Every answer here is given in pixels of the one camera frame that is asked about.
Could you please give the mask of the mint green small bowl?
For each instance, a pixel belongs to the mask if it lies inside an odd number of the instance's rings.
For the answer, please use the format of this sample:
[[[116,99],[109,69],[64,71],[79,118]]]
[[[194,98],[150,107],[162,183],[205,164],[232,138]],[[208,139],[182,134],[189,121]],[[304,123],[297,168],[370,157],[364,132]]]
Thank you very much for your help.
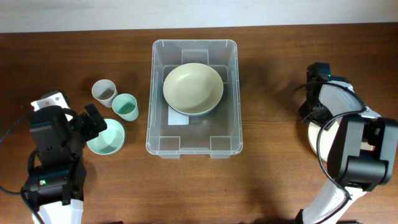
[[[124,144],[125,130],[122,124],[114,119],[105,119],[107,128],[97,138],[87,142],[88,148],[102,156],[118,152]]]

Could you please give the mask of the cream bowl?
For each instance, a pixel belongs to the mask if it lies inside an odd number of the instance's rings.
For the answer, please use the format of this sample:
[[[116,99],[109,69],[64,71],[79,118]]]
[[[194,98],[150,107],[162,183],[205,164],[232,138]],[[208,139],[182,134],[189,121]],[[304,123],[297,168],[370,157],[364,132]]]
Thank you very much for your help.
[[[336,133],[338,131],[340,125],[341,118],[335,121],[329,129],[325,129],[322,132],[321,140],[320,140],[320,155],[323,161],[327,161],[330,148],[335,139]],[[320,131],[320,126],[317,124],[310,122],[308,126],[308,140],[310,142],[311,148],[315,154],[317,154],[317,136]]]

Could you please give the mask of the mint green plastic cup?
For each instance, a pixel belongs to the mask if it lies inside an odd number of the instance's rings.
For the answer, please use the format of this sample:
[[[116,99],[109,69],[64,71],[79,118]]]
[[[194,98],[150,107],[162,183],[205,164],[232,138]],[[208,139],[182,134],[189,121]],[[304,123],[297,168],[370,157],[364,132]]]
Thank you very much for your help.
[[[135,121],[139,116],[137,100],[128,93],[116,96],[112,102],[112,109],[125,121]]]

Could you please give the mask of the grey plastic cup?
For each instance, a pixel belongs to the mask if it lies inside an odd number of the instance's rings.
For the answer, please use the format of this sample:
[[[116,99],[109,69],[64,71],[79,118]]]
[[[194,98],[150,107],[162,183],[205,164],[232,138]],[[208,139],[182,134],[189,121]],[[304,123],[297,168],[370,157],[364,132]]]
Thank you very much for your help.
[[[107,79],[98,80],[91,89],[91,94],[102,105],[107,108],[112,107],[113,100],[118,95],[116,85]]]

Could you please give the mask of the dark blue bowl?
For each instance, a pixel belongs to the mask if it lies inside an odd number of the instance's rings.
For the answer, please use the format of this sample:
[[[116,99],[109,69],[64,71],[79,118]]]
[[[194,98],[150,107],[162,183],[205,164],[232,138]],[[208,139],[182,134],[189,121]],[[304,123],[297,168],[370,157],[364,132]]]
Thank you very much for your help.
[[[201,116],[215,109],[222,93],[164,93],[168,105],[176,112],[187,116]]]

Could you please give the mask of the beige bowl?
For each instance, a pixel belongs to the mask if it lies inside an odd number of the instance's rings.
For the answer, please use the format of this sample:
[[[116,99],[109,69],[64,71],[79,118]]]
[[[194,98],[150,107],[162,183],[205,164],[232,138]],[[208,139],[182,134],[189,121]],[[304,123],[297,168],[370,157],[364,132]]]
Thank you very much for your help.
[[[173,69],[165,78],[164,93],[222,93],[224,84],[219,73],[202,63],[186,63]]]

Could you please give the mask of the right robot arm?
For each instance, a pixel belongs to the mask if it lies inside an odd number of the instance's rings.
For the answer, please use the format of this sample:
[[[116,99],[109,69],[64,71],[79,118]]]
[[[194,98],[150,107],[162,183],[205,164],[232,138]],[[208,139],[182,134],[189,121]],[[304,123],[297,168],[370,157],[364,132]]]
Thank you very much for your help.
[[[239,71],[219,74],[214,65],[153,65],[146,149],[169,159],[208,154],[214,159],[244,147]],[[308,140],[315,150],[325,187],[300,210],[296,223],[336,223],[363,193],[389,182],[397,145],[397,121],[371,111],[345,77],[328,63],[307,67],[306,100],[298,113],[316,126]]]

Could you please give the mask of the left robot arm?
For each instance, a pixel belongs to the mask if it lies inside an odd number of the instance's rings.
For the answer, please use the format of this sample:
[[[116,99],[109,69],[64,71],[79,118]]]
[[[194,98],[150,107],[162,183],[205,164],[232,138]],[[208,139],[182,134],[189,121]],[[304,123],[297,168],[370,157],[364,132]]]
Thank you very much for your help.
[[[36,148],[29,156],[21,197],[35,223],[81,223],[86,169],[83,149],[107,125],[95,105],[85,112],[48,106],[33,113],[30,133]]]

